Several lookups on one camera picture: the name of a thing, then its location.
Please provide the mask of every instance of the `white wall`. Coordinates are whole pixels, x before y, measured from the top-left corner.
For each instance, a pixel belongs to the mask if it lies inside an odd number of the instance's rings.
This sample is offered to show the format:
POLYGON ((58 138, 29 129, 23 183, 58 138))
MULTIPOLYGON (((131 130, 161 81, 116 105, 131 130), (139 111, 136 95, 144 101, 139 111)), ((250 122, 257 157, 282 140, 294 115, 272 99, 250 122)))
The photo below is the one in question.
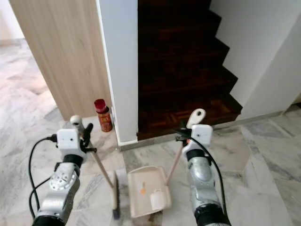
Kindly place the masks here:
POLYGON ((216 37, 230 47, 224 66, 238 77, 231 95, 244 106, 300 11, 300 0, 212 0, 216 37))
POLYGON ((0 40, 23 39, 19 23, 8 0, 0 0, 0 40))
POLYGON ((258 81, 240 119, 286 110, 300 94, 301 15, 258 81))
POLYGON ((118 142, 137 141, 137 0, 99 0, 118 142))

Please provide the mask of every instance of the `red bottle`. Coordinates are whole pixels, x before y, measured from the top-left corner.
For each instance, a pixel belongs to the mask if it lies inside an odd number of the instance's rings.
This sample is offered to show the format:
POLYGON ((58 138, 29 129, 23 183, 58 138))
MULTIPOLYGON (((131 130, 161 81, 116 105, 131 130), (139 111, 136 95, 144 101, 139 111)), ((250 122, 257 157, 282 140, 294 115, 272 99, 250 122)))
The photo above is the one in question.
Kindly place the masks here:
POLYGON ((97 99, 94 101, 96 112, 98 113, 98 119, 103 132, 109 132, 113 129, 112 121, 110 117, 110 110, 105 105, 103 99, 97 99))

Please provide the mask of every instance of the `black cable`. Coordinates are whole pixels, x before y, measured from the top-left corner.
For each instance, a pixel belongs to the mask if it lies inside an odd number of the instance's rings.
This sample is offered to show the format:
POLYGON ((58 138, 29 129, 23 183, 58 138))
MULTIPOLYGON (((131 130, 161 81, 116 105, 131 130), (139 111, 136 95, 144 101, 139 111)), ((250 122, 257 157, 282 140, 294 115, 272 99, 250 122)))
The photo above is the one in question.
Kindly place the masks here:
POLYGON ((30 213, 32 214, 33 219, 35 218, 35 215, 34 215, 33 208, 32 208, 32 194, 34 194, 36 192, 36 189, 38 187, 40 187, 42 184, 46 183, 49 180, 50 180, 50 177, 48 177, 46 180, 39 183, 36 187, 34 187, 34 189, 32 190, 32 192, 29 195, 29 210, 30 210, 30 213))
POLYGON ((185 133, 182 133, 180 131, 176 131, 176 133, 180 134, 181 136, 183 137, 186 137, 187 139, 190 139, 190 140, 193 140, 195 143, 197 143, 197 145, 199 145, 203 151, 209 156, 210 160, 213 162, 216 170, 217 170, 217 173, 218 173, 218 177, 220 179, 220 184, 221 184, 221 194, 222 194, 222 208, 224 210, 224 214, 225 216, 227 217, 228 221, 229 221, 229 217, 228 217, 228 213, 227 213, 227 208, 226 208, 226 199, 225 199, 225 191, 224 191, 224 184, 222 182, 222 174, 221 174, 221 171, 216 163, 216 161, 214 160, 214 158, 212 157, 212 155, 208 152, 208 150, 200 143, 198 142, 196 139, 192 138, 191 136, 188 136, 187 134, 185 133))
POLYGON ((37 208, 38 209, 40 208, 40 203, 39 203, 38 194, 37 194, 36 190, 34 189, 35 186, 34 186, 34 182, 33 182, 33 179, 32 179, 32 154, 33 154, 34 149, 38 145, 38 143, 42 142, 43 140, 49 140, 49 137, 45 137, 45 138, 39 140, 38 142, 36 142, 34 144, 34 146, 32 147, 32 151, 30 152, 29 160, 28 160, 28 175, 29 175, 29 180, 30 180, 30 184, 32 185, 32 190, 33 190, 33 193, 34 193, 34 198, 36 200, 36 204, 37 204, 37 208))

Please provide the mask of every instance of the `marble floor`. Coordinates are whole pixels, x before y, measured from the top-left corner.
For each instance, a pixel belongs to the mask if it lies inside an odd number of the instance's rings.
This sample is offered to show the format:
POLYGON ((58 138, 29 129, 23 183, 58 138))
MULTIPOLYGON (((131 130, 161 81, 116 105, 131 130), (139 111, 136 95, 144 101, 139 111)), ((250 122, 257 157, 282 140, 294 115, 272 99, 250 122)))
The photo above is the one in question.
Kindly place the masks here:
MULTIPOLYGON (((102 133, 96 117, 92 142, 111 175, 119 177, 121 219, 112 219, 110 189, 90 156, 81 168, 69 226, 196 225, 189 200, 187 163, 180 159, 170 181, 171 208, 130 218, 127 172, 163 166, 168 172, 180 143, 169 141, 119 152, 116 135, 102 133)), ((0 226, 31 225, 27 162, 41 137, 67 127, 26 42, 0 47, 0 226)), ((301 225, 301 109, 214 131, 210 151, 222 171, 233 226, 301 225)), ((60 153, 53 143, 38 145, 32 171, 36 184, 51 175, 60 153)), ((38 190, 42 200, 47 185, 38 190)))

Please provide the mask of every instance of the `dustpan handle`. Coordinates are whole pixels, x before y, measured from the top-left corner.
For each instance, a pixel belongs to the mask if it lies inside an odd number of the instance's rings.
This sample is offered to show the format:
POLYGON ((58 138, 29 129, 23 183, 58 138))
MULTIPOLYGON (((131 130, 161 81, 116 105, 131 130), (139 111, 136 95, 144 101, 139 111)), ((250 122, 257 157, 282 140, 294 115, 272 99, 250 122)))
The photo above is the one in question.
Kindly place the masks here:
POLYGON ((174 169, 175 169, 176 165, 178 164, 179 159, 180 159, 181 154, 182 154, 182 148, 183 148, 183 147, 181 146, 180 149, 179 149, 179 151, 178 151, 178 153, 177 153, 177 155, 175 156, 175 160, 174 160, 173 166, 172 166, 172 168, 171 168, 170 171, 169 171, 169 174, 168 174, 168 177, 167 177, 167 179, 166 179, 165 185, 168 185, 168 183, 169 183, 169 181, 170 181, 170 178, 171 178, 171 176, 172 176, 173 173, 174 173, 174 169))

